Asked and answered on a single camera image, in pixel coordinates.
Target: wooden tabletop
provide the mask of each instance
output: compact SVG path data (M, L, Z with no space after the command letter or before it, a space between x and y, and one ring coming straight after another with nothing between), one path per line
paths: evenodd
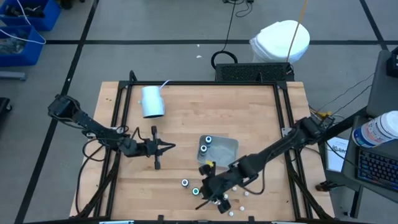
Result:
M117 92L117 82L104 82L99 93L94 119L109 126ZM233 217L220 214L216 205L208 204L200 210L195 207L203 202L193 196L193 187L200 187L202 176L196 159L199 137L203 134L225 136L239 141L239 157L256 153L281 138L271 86L165 86L162 97L165 101L165 116L156 119L142 118L141 88L134 86L127 125L132 132L140 127L141 135L151 137L150 127L157 126L158 138L175 143L161 158L161 170L154 169L154 158L126 158L122 156L112 219L156 220L164 215L165 220L247 220L253 215L257 221L294 220L284 156L270 161L266 167L266 190L262 195L245 197L243 189L227 194L230 197ZM303 83L288 83L294 119L309 116L308 101ZM283 93L280 91L285 124L287 115ZM119 113L119 123L123 103ZM98 148L90 144L87 153ZM104 151L96 158L103 158ZM320 156L311 150L302 151L303 167L309 191L325 211L334 217L330 195L317 192L315 185L325 180ZM102 163L89 161L81 176L79 193L80 209L90 200L98 187ZM190 188L181 186L182 179L190 180ZM260 191L261 178L248 186ZM302 194L297 188L300 212L305 217ZM104 194L106 205L108 193ZM72 205L71 215L75 215Z

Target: white lid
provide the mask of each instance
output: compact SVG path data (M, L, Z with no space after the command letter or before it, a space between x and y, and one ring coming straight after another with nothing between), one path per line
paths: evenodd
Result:
M398 139L398 111L390 111L381 116L382 127Z
M276 22L273 25L266 27L256 36L256 45L264 52L286 58L289 52L289 47L292 43L294 31L297 27L296 21L282 21ZM310 44L310 34L302 26L299 25L290 51L290 56L300 54L306 50Z

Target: keyboard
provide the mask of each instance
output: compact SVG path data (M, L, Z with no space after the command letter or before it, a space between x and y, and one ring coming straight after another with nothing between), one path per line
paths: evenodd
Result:
M398 161L359 150L356 178L398 192Z

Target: white cup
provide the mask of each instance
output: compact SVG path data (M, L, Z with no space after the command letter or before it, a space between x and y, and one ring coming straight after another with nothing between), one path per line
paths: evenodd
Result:
M158 86L142 88L142 115L144 118L157 118L164 115L165 106Z

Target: blue bin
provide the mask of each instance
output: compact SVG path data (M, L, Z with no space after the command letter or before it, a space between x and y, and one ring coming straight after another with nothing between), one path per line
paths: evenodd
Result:
M25 32L29 34L29 40L43 42L43 38L32 26L17 26L17 27L0 27L8 34L20 34ZM12 38L0 32L0 39ZM39 59L40 53L43 49L42 44L26 42L23 51L19 54L0 54L0 67L8 66L24 66L35 65Z
M24 5L24 3L34 2L35 4L39 4L44 7L44 18L37 17L27 17L32 26L35 27L36 30L52 30L55 25L55 22L58 19L58 16L61 13L60 6L54 0L19 0L19 2ZM2 6L0 7L0 15L4 15L6 11L6 6L12 5L20 9L18 2L16 0L5 0ZM24 26L28 25L23 16L21 17L12 17L12 16L0 16L0 20L3 21L7 26Z

